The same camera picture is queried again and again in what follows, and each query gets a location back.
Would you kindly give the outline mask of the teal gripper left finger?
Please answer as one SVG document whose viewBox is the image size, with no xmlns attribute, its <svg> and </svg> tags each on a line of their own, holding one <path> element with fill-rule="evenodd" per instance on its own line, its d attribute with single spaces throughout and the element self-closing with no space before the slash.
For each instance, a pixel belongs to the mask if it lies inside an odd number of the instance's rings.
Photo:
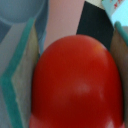
<svg viewBox="0 0 128 128">
<path fill-rule="evenodd" d="M 0 128 L 29 128 L 38 54 L 34 19 L 13 25 L 0 43 Z"/>
</svg>

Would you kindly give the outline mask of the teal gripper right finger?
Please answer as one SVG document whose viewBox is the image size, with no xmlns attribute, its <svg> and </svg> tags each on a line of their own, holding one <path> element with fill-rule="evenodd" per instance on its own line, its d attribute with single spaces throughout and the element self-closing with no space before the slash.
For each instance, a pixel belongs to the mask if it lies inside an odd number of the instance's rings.
<svg viewBox="0 0 128 128">
<path fill-rule="evenodd" d="M 128 34 L 119 22 L 114 25 L 110 52 L 118 67 L 124 98 L 124 125 L 128 128 Z"/>
</svg>

